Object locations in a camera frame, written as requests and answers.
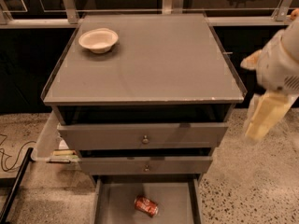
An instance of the red can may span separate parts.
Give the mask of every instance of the red can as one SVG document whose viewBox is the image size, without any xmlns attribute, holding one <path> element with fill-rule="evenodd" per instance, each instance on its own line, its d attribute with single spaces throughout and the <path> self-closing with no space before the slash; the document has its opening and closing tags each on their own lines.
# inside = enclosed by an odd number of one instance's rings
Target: red can
<svg viewBox="0 0 299 224">
<path fill-rule="evenodd" d="M 137 196 L 134 201 L 135 209 L 147 213 L 150 217 L 158 214 L 158 204 L 143 196 Z"/>
</svg>

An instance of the drawer knob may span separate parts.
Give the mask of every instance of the drawer knob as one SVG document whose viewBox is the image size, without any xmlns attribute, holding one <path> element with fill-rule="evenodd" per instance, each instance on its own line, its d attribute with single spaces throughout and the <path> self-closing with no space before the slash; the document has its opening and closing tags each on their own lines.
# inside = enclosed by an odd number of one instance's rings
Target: drawer knob
<svg viewBox="0 0 299 224">
<path fill-rule="evenodd" d="M 150 167 L 148 165 L 146 165 L 143 171 L 144 172 L 149 172 L 150 171 Z"/>
<path fill-rule="evenodd" d="M 150 142 L 150 140 L 148 139 L 148 137 L 146 135 L 143 136 L 142 139 L 142 144 L 147 145 Z"/>
</svg>

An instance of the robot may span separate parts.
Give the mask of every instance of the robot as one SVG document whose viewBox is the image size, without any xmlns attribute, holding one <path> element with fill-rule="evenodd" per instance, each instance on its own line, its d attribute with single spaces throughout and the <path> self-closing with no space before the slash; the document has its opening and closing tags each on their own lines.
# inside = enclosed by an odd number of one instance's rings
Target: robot
<svg viewBox="0 0 299 224">
<path fill-rule="evenodd" d="M 263 49 L 245 58 L 241 67 L 255 70 L 264 95 L 253 95 L 244 124 L 244 135 L 253 141 L 263 139 L 286 115 L 299 96 L 299 9 L 293 22 L 278 31 Z"/>
</svg>

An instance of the white bowl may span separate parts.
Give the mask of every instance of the white bowl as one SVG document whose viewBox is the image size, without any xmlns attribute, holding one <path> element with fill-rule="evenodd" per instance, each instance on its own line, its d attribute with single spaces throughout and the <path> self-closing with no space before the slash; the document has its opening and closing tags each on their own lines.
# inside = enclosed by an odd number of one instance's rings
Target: white bowl
<svg viewBox="0 0 299 224">
<path fill-rule="evenodd" d="M 100 28 L 83 34 L 78 42 L 83 48 L 100 54 L 109 51 L 118 40 L 119 36 L 115 32 Z"/>
</svg>

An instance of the speckled floor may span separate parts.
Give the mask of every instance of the speckled floor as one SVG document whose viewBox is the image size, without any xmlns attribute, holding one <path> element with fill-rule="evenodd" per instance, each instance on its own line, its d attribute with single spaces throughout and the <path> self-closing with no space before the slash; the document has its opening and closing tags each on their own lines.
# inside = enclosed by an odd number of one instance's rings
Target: speckled floor
<svg viewBox="0 0 299 224">
<path fill-rule="evenodd" d="M 234 110 L 230 128 L 200 183 L 206 224 L 299 223 L 299 109 L 292 109 L 258 144 L 242 139 L 246 112 Z M 7 160 L 8 167 L 22 144 L 37 140 L 48 117 L 0 116 L 0 133 L 7 135 L 1 147 L 13 156 Z M 0 172 L 1 177 L 15 174 Z M 28 168 L 7 220 L 12 224 L 90 223 L 93 200 L 93 184 L 75 163 L 48 164 L 41 159 Z"/>
</svg>

